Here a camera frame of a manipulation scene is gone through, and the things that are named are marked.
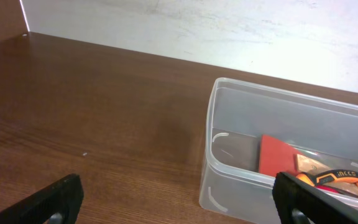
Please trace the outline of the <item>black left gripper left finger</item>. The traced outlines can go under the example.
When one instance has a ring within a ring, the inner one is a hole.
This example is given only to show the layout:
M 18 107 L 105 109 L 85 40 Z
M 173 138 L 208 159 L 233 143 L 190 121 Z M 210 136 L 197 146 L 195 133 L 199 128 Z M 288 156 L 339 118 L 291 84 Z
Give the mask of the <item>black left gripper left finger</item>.
M 74 224 L 83 198 L 80 176 L 69 174 L 0 211 L 0 224 Z

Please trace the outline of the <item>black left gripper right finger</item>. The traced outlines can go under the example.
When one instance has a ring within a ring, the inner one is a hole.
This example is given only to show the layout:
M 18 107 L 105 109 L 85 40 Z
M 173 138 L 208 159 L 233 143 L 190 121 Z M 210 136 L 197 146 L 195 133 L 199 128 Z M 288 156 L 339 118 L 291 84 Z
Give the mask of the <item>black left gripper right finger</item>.
M 358 210 L 287 172 L 276 175 L 272 195 L 282 223 L 358 224 Z

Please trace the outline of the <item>red black cutting pliers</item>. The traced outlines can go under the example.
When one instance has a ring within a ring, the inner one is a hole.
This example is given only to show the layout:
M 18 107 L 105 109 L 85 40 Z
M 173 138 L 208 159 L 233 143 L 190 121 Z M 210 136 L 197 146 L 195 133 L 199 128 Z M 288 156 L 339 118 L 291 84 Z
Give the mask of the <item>red black cutting pliers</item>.
M 358 198 L 358 187 L 354 184 L 317 185 L 316 188 Z

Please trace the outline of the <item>orange scraper wooden handle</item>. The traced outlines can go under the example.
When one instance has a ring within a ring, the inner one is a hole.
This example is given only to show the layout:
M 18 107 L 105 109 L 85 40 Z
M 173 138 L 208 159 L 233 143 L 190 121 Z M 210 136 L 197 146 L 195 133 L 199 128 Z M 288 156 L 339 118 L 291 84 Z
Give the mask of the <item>orange scraper wooden handle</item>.
M 328 170 L 358 172 L 358 162 L 328 154 L 297 149 L 281 140 L 263 135 L 260 142 L 259 173 L 275 177 L 279 172 L 297 176 L 301 172 L 316 175 Z M 327 183 L 347 184 L 343 182 Z

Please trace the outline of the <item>yellow black needle-nose pliers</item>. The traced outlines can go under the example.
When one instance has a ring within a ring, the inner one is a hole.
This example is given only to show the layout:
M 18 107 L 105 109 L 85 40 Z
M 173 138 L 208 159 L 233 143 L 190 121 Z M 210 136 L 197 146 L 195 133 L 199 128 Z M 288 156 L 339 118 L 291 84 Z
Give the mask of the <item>yellow black needle-nose pliers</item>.
M 345 169 L 328 170 L 322 173 L 312 175 L 307 172 L 301 172 L 296 176 L 297 179 L 316 187 L 327 183 L 343 182 L 348 184 L 356 184 L 358 187 L 358 172 Z

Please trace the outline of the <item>clear plastic container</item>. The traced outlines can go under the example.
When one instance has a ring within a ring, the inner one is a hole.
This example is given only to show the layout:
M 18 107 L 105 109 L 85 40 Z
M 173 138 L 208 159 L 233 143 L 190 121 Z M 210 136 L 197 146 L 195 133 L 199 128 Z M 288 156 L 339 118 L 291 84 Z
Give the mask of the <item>clear plastic container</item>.
M 272 196 L 274 176 L 260 169 L 263 136 L 294 147 L 310 172 L 358 172 L 358 105 L 230 78 L 218 78 L 206 116 L 200 205 L 254 223 L 280 221 Z M 358 189 L 334 194 L 358 209 Z

